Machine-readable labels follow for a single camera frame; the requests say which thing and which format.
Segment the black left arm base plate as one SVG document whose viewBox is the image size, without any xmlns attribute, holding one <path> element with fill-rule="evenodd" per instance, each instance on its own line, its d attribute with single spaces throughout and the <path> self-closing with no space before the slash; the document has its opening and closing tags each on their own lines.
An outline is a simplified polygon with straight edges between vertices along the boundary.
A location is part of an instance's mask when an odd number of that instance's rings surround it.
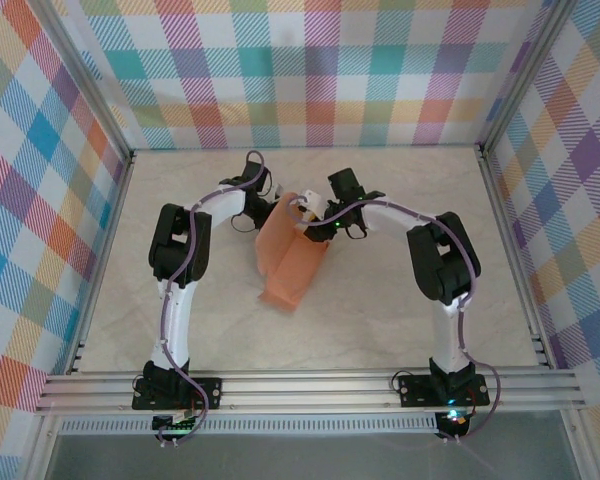
<svg viewBox="0 0 600 480">
<path fill-rule="evenodd" d="M 133 410 L 201 410 L 204 408 L 204 398 L 201 390 L 207 395 L 208 408 L 217 410 L 220 407 L 222 395 L 222 380 L 220 378 L 194 378 L 199 385 L 196 389 L 189 381 L 178 376 L 169 385 L 161 385 L 144 377 L 138 378 L 133 386 L 134 395 L 131 402 Z"/>
</svg>

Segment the orange paper box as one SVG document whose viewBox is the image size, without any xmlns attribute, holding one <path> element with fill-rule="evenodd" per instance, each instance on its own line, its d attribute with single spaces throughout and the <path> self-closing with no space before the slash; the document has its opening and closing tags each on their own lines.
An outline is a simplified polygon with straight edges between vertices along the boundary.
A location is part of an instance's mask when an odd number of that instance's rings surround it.
<svg viewBox="0 0 600 480">
<path fill-rule="evenodd" d="M 259 273 L 265 286 L 259 298 L 293 312 L 322 265 L 329 242 L 313 242 L 296 227 L 287 210 L 295 192 L 282 195 L 255 239 Z"/>
</svg>

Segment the circuit board with green lights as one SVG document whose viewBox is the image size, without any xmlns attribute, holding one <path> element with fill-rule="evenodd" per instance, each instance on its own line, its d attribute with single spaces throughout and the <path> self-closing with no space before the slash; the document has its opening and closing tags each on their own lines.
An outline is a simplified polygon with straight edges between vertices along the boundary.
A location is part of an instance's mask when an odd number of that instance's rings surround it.
<svg viewBox="0 0 600 480">
<path fill-rule="evenodd" d="M 194 429 L 197 417 L 176 417 L 174 415 L 155 415 L 151 420 L 151 429 L 165 433 L 184 435 Z"/>
</svg>

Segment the aluminium frame leg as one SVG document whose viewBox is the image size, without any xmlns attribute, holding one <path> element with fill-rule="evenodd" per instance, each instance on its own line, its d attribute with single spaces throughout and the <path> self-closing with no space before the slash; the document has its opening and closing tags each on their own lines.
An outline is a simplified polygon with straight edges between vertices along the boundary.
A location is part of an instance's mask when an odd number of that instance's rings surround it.
<svg viewBox="0 0 600 480">
<path fill-rule="evenodd" d="M 61 423 L 57 415 L 41 417 L 24 480 L 45 480 Z"/>
<path fill-rule="evenodd" d="M 585 426 L 578 410 L 561 411 L 571 452 L 581 480 L 599 480 Z"/>
</svg>

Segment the aluminium frame cross rail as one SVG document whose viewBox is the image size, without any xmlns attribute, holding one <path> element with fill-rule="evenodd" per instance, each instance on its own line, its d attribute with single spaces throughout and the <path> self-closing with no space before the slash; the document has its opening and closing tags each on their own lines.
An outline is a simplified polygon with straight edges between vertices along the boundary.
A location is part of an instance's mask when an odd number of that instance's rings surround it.
<svg viewBox="0 0 600 480">
<path fill-rule="evenodd" d="M 219 373 L 219 412 L 227 414 L 399 413 L 393 370 L 255 370 Z M 130 414 L 137 372 L 82 372 L 47 379 L 39 415 Z M 585 406 L 569 370 L 503 367 L 487 373 L 491 404 L 499 411 L 553 411 Z"/>
</svg>

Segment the small controller board with light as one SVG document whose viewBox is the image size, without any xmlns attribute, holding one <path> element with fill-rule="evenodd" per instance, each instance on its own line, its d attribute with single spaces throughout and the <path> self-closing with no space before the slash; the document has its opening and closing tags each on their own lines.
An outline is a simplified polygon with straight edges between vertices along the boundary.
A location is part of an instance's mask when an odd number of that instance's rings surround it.
<svg viewBox="0 0 600 480">
<path fill-rule="evenodd" d="M 439 425 L 464 425 L 472 417 L 473 413 L 468 410 L 451 408 L 436 414 L 436 421 Z"/>
</svg>

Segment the aluminium corner post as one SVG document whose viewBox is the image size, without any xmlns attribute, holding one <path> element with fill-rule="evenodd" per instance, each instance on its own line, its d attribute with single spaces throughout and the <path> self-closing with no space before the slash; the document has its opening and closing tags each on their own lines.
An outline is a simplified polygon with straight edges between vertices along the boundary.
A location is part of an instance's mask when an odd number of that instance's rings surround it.
<svg viewBox="0 0 600 480">
<path fill-rule="evenodd" d="M 104 132 L 108 135 L 124 160 L 127 163 L 131 162 L 134 157 L 134 150 L 129 146 L 129 143 L 124 137 L 118 122 L 115 120 L 105 101 L 105 97 L 96 84 L 94 76 L 83 61 L 79 50 L 76 48 L 69 33 L 65 29 L 51 0 L 26 1 L 58 51 L 59 56 L 65 64 L 65 68 L 72 76 L 78 89 L 84 95 Z"/>
<path fill-rule="evenodd" d="M 577 0 L 540 2 L 476 141 L 476 151 L 484 161 L 504 135 L 576 3 Z"/>
</svg>

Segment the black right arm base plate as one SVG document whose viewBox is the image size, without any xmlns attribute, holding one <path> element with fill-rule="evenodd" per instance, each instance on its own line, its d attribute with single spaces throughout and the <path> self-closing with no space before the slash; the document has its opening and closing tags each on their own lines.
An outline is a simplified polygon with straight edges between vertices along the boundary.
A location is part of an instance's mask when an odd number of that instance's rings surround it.
<svg viewBox="0 0 600 480">
<path fill-rule="evenodd" d="M 466 385 L 447 391 L 432 375 L 401 375 L 398 394 L 406 407 L 472 407 L 491 403 L 486 380 L 477 374 Z"/>
</svg>

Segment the aluminium table side rail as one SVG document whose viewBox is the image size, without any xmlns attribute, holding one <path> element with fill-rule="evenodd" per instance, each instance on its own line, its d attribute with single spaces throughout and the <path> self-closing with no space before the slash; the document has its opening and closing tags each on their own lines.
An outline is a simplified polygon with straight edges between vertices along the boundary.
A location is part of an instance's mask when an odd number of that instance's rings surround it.
<svg viewBox="0 0 600 480">
<path fill-rule="evenodd" d="M 124 208 L 131 177 L 135 166 L 136 151 L 131 150 L 129 157 L 125 160 L 121 175 L 121 183 L 115 197 L 115 202 L 108 219 L 101 252 L 94 267 L 93 277 L 87 290 L 87 298 L 84 307 L 74 329 L 71 343 L 67 350 L 66 362 L 61 370 L 62 375 L 71 375 L 79 369 L 79 361 L 82 358 L 82 350 L 86 345 L 90 326 L 93 320 L 98 297 L 104 280 L 107 264 L 113 247 L 115 234 L 118 228 L 120 216 Z"/>
<path fill-rule="evenodd" d="M 474 146 L 477 164 L 486 187 L 487 196 L 495 217 L 505 255 L 511 270 L 514 285 L 521 303 L 532 345 L 538 358 L 538 364 L 544 368 L 555 369 L 555 358 L 550 343 L 546 337 L 539 311 L 531 290 L 530 283 L 526 278 L 521 254 L 516 243 L 516 238 L 506 212 L 505 203 L 498 189 L 496 177 L 480 144 Z"/>
</svg>

